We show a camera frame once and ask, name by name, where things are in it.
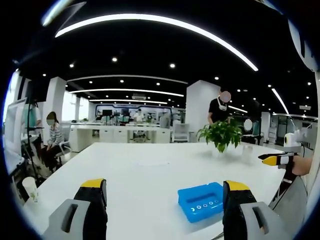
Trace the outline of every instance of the black ceiling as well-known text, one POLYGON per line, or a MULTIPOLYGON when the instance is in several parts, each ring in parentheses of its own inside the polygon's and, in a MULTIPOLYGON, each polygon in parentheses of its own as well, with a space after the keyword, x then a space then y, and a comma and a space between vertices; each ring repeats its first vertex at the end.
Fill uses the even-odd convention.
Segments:
MULTIPOLYGON (((83 89, 126 88, 185 95, 188 85, 204 80, 226 86, 234 107, 250 109, 253 98, 256 98, 260 104, 265 104, 263 111, 270 108, 271 112, 285 113, 268 87, 270 84, 278 91, 291 114, 318 116, 314 73, 298 56, 284 16, 253 0, 197 3, 152 1, 152 4, 140 4, 90 0, 67 26, 91 17, 119 13, 169 17, 217 35, 244 54, 259 71, 253 71, 236 55, 202 35, 177 26, 143 20, 92 24, 58 38, 54 38, 55 32, 32 25, 30 29, 34 34, 36 30, 40 31, 37 36, 42 36, 43 41, 33 41, 32 48, 29 48, 32 51, 24 52, 29 56, 32 53, 32 57, 17 55, 17 58, 27 59, 18 67, 23 76, 35 81, 48 81, 56 76, 72 80, 101 75, 139 75, 188 83, 141 77, 98 77, 73 81, 83 89), (175 64, 174 69, 169 67, 171 63, 175 64), (311 110, 305 113, 299 110, 299 105, 311 106, 311 110)), ((47 5, 40 6, 42 10, 37 10, 39 23, 41 14, 50 4, 49 1, 47 5)), ((25 42, 30 43, 31 35, 28 39, 25 42)), ((68 84, 67 90, 76 88, 68 84)), ((109 99, 125 99, 132 92, 99 91, 92 94, 91 100, 95 97, 105 99, 106 95, 109 99)), ((157 93, 146 95, 152 101, 168 102, 171 99, 174 103, 170 102, 170 105, 185 107, 185 97, 157 93)))

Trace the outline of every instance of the man in black shirt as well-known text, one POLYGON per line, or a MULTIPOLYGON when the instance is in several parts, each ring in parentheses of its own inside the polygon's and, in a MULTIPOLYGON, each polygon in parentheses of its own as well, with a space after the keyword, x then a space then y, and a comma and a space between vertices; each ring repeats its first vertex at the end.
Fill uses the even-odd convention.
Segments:
POLYGON ((225 91, 223 87, 220 88, 220 95, 213 99, 210 102, 209 114, 208 114, 208 122, 209 124, 213 124, 216 121, 225 121, 230 122, 229 115, 229 106, 228 102, 231 99, 231 95, 229 92, 225 91))

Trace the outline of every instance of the blue container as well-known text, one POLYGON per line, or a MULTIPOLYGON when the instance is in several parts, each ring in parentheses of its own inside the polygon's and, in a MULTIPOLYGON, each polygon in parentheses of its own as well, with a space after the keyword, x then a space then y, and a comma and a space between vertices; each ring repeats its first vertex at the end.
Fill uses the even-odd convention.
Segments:
POLYGON ((223 187, 212 182, 178 190, 178 203, 189 222, 195 223, 223 211, 223 194, 223 187))

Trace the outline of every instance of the striped shirt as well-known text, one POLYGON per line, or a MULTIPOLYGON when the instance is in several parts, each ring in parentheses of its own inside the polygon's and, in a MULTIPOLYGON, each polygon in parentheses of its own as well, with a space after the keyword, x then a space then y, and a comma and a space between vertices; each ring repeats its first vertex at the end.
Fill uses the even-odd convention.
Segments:
POLYGON ((50 139, 48 141, 49 145, 58 146, 59 143, 62 143, 64 138, 62 136, 61 127, 59 123, 55 123, 55 127, 50 127, 50 139))

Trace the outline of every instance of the green plant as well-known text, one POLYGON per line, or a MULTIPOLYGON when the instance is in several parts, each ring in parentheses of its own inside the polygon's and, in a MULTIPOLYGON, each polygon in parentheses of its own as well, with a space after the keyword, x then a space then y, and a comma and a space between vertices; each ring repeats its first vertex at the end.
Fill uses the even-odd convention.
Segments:
POLYGON ((211 125, 205 125, 197 132, 198 141, 204 138, 206 144, 214 142, 215 147, 220 153, 223 153, 226 146, 230 143, 238 146, 241 141, 242 131, 237 125, 236 121, 231 119, 230 123, 227 121, 216 121, 211 125))

